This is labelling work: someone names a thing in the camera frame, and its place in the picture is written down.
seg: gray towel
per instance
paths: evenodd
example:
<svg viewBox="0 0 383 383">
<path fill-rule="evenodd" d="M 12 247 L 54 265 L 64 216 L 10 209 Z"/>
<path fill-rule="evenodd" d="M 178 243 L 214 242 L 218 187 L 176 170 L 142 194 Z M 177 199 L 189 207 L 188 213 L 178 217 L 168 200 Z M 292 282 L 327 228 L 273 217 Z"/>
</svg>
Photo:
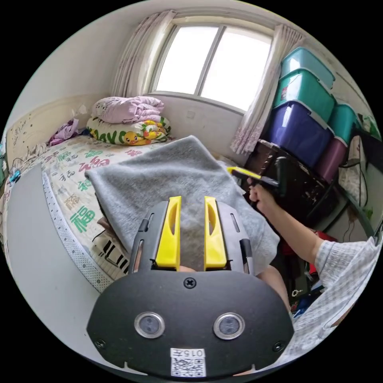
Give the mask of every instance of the gray towel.
<svg viewBox="0 0 383 383">
<path fill-rule="evenodd" d="M 180 195 L 181 264 L 203 270 L 204 196 L 208 195 L 237 210 L 251 240 L 255 274 L 264 271 L 276 255 L 279 237 L 245 201 L 233 177 L 194 136 L 85 175 L 128 253 L 148 210 Z"/>
</svg>

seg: pink blanket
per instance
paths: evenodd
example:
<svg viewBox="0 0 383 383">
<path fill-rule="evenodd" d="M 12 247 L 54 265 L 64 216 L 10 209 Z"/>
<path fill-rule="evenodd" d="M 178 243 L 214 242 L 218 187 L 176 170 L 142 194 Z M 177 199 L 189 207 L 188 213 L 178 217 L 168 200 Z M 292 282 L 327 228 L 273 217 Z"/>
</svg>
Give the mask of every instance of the pink blanket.
<svg viewBox="0 0 383 383">
<path fill-rule="evenodd" d="M 145 120 L 159 122 L 163 109 L 163 102 L 154 97 L 105 97 L 93 105 L 92 116 L 109 124 L 134 124 Z"/>
<path fill-rule="evenodd" d="M 49 139 L 49 146 L 54 146 L 62 143 L 63 141 L 78 135 L 79 120 L 73 119 L 62 125 L 59 130 Z"/>
</svg>

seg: window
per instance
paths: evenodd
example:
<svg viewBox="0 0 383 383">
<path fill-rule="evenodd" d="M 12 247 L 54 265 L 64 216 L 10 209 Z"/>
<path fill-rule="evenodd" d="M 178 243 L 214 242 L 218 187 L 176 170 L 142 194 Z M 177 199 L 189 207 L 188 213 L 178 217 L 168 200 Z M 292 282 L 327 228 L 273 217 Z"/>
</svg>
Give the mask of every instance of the window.
<svg viewBox="0 0 383 383">
<path fill-rule="evenodd" d="M 153 93 L 177 93 L 246 111 L 265 68 L 271 37 L 220 25 L 177 26 L 160 57 Z"/>
</svg>

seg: headboard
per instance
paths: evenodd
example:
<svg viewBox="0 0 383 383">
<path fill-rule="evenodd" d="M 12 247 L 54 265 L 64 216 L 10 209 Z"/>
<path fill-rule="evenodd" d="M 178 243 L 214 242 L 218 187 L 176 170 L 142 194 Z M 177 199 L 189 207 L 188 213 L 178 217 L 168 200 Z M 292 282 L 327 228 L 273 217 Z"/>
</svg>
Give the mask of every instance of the headboard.
<svg viewBox="0 0 383 383">
<path fill-rule="evenodd" d="M 79 119 L 79 127 L 84 127 L 90 117 L 93 104 L 108 96 L 103 94 L 71 96 L 45 104 L 17 120 L 8 130 L 6 152 L 9 168 L 15 158 L 21 158 L 28 152 L 28 147 L 47 142 L 64 123 L 74 115 Z"/>
</svg>

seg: hand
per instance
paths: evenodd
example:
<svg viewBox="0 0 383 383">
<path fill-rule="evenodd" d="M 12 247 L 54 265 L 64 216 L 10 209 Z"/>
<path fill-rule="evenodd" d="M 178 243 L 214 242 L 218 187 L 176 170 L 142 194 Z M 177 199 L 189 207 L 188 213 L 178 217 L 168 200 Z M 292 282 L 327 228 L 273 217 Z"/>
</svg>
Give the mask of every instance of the hand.
<svg viewBox="0 0 383 383">
<path fill-rule="evenodd" d="M 257 209 L 266 217 L 277 206 L 274 197 L 261 185 L 250 186 L 250 201 L 258 202 Z"/>
</svg>

